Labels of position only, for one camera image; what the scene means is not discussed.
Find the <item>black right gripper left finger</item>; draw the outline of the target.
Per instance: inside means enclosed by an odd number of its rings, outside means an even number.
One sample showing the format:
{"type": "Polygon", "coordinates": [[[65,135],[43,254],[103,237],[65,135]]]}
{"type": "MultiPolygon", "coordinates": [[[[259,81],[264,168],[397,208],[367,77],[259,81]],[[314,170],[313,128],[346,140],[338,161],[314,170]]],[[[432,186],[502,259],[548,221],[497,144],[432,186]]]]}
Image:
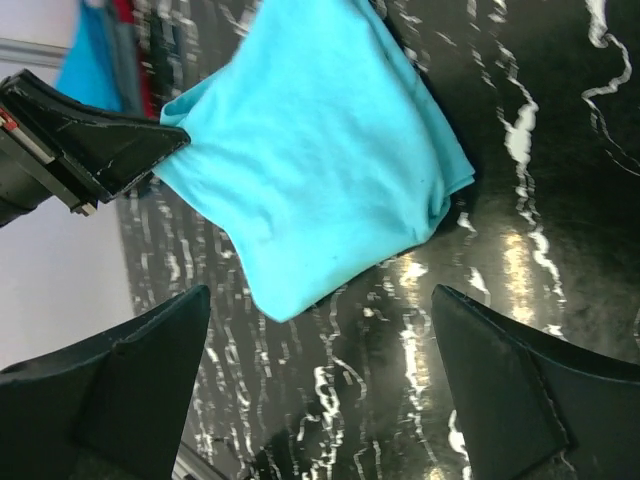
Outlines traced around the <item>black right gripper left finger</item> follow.
{"type": "Polygon", "coordinates": [[[168,479],[210,318],[195,286],[1,372],[4,479],[168,479]]]}

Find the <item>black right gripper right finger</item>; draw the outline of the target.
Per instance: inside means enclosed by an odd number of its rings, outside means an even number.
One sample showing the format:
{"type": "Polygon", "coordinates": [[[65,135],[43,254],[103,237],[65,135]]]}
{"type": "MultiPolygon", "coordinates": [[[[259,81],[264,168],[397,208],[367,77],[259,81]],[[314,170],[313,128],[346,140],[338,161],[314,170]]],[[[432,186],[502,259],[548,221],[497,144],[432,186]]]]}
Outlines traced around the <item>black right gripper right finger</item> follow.
{"type": "Polygon", "coordinates": [[[639,476],[639,367],[505,317],[445,285],[432,326],[477,479],[639,476]]]}

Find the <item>light blue t shirt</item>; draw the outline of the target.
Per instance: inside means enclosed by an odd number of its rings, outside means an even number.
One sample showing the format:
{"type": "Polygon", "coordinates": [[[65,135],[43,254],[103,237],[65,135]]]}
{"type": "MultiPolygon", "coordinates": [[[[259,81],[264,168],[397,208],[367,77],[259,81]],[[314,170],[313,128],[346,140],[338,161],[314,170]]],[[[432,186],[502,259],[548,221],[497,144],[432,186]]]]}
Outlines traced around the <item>light blue t shirt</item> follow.
{"type": "Polygon", "coordinates": [[[231,61],[166,104],[154,172],[230,238],[284,322],[426,242],[474,170],[367,1],[265,1],[231,61]]]}

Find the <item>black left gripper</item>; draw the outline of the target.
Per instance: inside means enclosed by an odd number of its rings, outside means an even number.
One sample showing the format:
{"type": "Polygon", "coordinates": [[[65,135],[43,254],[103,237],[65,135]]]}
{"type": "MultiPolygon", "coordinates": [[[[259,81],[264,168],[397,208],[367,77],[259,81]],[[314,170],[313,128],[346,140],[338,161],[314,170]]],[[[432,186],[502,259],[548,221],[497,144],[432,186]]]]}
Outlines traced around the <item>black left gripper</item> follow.
{"type": "Polygon", "coordinates": [[[85,105],[22,70],[1,81],[1,224],[52,196],[90,216],[189,142],[180,127],[85,105]]]}

